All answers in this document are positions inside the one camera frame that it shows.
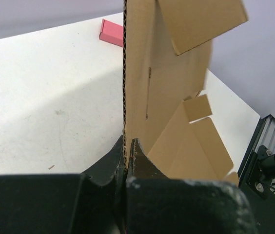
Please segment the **large brown cardboard box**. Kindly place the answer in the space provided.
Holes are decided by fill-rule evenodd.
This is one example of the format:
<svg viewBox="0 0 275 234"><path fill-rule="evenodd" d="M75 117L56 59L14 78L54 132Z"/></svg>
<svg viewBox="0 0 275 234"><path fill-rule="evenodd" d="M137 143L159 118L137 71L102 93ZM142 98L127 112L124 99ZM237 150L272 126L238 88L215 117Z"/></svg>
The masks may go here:
<svg viewBox="0 0 275 234"><path fill-rule="evenodd" d="M245 23L240 0L126 0L123 146L137 178L238 184L202 94L212 40Z"/></svg>

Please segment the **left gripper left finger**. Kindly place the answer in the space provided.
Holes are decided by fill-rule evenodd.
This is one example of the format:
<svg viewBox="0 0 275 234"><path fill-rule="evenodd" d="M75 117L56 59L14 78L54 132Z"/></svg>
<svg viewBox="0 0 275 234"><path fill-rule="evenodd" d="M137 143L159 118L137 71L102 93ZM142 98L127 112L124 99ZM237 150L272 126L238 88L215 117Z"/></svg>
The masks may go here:
<svg viewBox="0 0 275 234"><path fill-rule="evenodd" d="M0 234L123 234L122 139L79 174L0 175Z"/></svg>

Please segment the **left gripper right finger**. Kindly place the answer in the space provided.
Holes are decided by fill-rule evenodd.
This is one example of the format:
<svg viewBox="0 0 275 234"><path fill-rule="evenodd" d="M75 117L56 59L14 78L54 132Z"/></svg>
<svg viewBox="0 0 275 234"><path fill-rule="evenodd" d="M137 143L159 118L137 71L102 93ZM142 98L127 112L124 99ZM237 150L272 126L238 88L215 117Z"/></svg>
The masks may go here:
<svg viewBox="0 0 275 234"><path fill-rule="evenodd" d="M126 178L129 234L256 234L244 193L226 181L169 179L133 139Z"/></svg>

